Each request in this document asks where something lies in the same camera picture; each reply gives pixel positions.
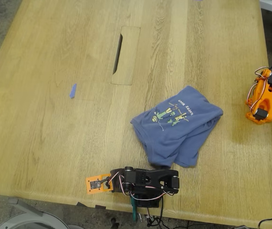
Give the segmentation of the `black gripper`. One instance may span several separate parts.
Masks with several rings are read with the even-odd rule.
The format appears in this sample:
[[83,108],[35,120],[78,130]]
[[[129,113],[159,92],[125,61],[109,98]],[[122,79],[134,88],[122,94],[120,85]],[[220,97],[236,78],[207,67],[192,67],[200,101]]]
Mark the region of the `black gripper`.
[[113,169],[107,179],[106,186],[111,188],[111,192],[124,192],[124,168]]

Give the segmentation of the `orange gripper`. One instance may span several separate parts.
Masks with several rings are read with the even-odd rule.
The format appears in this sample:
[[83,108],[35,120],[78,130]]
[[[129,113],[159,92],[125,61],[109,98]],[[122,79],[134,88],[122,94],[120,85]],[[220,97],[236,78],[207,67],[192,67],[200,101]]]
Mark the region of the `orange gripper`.
[[270,70],[270,68],[259,68],[257,70],[257,82],[259,82],[260,80],[267,80],[271,74],[272,71]]

